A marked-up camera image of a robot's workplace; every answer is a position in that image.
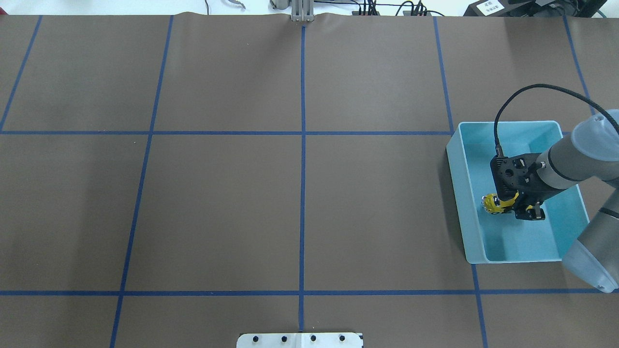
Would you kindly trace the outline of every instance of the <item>white background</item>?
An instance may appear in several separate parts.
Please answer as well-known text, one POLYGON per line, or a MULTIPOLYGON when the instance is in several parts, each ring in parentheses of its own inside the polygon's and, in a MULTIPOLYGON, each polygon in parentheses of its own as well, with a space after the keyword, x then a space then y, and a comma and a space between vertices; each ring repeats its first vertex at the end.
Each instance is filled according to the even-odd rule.
MULTIPOLYGON (((290 13, 290 8, 279 11, 271 9, 269 0, 241 0, 246 10, 231 4, 227 0, 208 0, 211 14, 271 14, 290 13)), ((400 4, 403 0, 378 0, 378 3, 400 4)), ((429 10, 444 15, 461 16, 470 3, 475 0, 423 0, 429 10)), ((9 14, 58 14, 58 15, 97 15, 97 14, 179 14, 195 12, 206 14, 204 0, 0 0, 2 7, 9 14)), ((397 7, 378 6, 381 15, 394 15, 397 7)), ((331 12, 350 14, 357 6, 315 4, 314 14, 331 12)), ((619 0, 608 0, 602 7, 608 17, 619 17, 619 0)))

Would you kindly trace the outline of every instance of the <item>light blue plastic container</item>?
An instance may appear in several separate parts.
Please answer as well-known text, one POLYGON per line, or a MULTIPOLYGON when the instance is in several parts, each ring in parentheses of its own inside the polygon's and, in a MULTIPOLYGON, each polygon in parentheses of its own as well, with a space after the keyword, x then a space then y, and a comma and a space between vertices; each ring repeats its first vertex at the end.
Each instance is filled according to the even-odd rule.
MULTIPOLYGON (((563 137, 555 121, 500 122, 505 156, 543 152, 563 137)), ((561 261, 589 218, 578 186, 548 199, 544 221, 491 215, 482 196, 495 193, 490 171, 495 144, 492 122, 463 122, 447 145, 449 169, 466 259, 477 263, 561 261)))

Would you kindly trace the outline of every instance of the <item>white bracket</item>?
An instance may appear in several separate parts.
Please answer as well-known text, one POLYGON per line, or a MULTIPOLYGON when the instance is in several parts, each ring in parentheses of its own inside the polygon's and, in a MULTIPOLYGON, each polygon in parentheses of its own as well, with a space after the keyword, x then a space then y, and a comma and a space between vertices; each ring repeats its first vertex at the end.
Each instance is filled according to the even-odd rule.
POLYGON ((242 334, 236 348, 363 348, 363 334, 280 333, 242 334))
POLYGON ((314 0, 292 0, 293 22, 312 22, 314 20, 314 0))

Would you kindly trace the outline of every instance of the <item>gray robot arm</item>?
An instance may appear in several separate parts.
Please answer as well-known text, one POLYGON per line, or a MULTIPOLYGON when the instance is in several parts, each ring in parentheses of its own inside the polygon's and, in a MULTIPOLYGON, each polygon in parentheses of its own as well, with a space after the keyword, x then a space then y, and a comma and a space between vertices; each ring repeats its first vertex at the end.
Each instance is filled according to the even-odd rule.
MULTIPOLYGON (((619 110, 608 111, 619 120, 619 110)), ((615 188, 590 224, 563 257, 563 265, 603 292, 619 283, 619 134, 597 114, 580 123, 540 154, 537 174, 544 183, 566 189, 596 176, 615 188)))

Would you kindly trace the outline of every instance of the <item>white sticker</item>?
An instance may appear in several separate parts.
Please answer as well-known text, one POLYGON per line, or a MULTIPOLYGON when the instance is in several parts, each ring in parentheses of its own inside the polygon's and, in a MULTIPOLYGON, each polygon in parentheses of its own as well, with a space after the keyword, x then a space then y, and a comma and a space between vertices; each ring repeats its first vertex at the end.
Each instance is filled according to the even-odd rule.
POLYGON ((493 14, 505 7, 499 2, 499 0, 488 0, 477 5, 477 8, 483 13, 483 15, 493 14))

